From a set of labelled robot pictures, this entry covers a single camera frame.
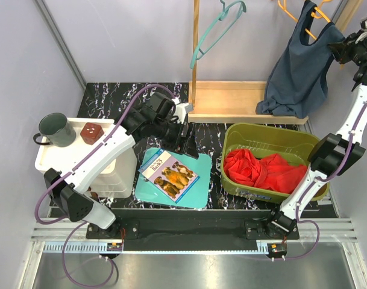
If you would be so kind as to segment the orange hanger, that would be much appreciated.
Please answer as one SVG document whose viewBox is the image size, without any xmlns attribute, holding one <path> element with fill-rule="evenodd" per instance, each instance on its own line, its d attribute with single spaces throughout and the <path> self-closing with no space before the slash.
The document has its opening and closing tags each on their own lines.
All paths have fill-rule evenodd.
<svg viewBox="0 0 367 289">
<path fill-rule="evenodd" d="M 325 25 L 314 36 L 312 25 L 318 16 L 325 20 Z M 305 1 L 291 37 L 273 71 L 280 75 L 296 75 L 302 72 L 311 75 L 327 71 L 333 62 L 328 44 L 343 39 L 343 34 L 334 22 L 324 16 L 318 5 L 313 1 Z"/>
</svg>

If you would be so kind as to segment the navy blue tank top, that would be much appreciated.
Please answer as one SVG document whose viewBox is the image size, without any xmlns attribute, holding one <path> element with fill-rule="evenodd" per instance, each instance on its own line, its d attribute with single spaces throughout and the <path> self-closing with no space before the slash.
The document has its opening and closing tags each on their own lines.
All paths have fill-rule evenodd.
<svg viewBox="0 0 367 289">
<path fill-rule="evenodd" d="M 311 28 L 317 5 L 306 1 L 298 22 L 281 57 L 266 82 L 264 99 L 257 114 L 307 117 L 326 100 L 327 72 L 334 60 L 329 44 L 344 40 L 333 22 L 323 27 L 314 42 L 306 30 Z"/>
</svg>

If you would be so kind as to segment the red tank top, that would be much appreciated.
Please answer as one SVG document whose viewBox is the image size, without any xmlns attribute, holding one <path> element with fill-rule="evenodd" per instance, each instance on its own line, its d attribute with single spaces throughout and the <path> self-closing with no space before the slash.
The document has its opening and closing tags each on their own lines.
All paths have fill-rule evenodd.
<svg viewBox="0 0 367 289">
<path fill-rule="evenodd" d="M 286 194 L 294 191 L 307 172 L 307 166 L 293 166 L 279 154 L 258 159 L 249 149 L 228 153 L 223 168 L 237 184 Z"/>
</svg>

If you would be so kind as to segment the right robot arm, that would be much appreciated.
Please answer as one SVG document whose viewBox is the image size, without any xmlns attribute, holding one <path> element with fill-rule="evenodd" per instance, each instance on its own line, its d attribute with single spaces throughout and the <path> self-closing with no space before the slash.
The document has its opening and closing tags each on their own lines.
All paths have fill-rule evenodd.
<svg viewBox="0 0 367 289">
<path fill-rule="evenodd" d="M 295 231 L 302 212 L 314 195 L 365 153 L 361 143 L 367 124 L 367 28 L 329 47 L 337 62 L 352 61 L 359 67 L 354 75 L 354 102 L 338 132 L 328 134 L 313 148 L 307 173 L 295 191 L 268 216 L 263 229 L 269 238 L 282 239 Z"/>
</svg>

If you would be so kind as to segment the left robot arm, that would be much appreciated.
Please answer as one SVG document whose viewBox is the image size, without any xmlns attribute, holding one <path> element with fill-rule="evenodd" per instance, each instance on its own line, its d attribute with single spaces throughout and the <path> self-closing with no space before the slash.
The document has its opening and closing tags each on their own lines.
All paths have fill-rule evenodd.
<svg viewBox="0 0 367 289">
<path fill-rule="evenodd" d="M 92 146 L 89 153 L 63 169 L 50 168 L 44 174 L 46 194 L 71 222 L 80 220 L 99 227 L 107 238 L 121 230 L 111 209 L 86 196 L 96 177 L 117 157 L 148 137 L 161 141 L 162 149 L 198 158 L 194 123 L 188 121 L 190 102 L 179 103 L 159 92 L 139 105 L 132 98 L 125 111 Z"/>
</svg>

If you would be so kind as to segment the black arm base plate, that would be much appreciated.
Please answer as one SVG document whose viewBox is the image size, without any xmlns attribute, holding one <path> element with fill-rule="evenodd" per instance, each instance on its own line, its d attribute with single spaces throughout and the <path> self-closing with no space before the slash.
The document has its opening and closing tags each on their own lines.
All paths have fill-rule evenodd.
<svg viewBox="0 0 367 289">
<path fill-rule="evenodd" d="M 294 221 L 268 210 L 115 209 L 107 231 L 87 227 L 88 239 L 124 238 L 124 250 L 205 252 L 256 250 L 257 240 L 297 240 Z"/>
</svg>

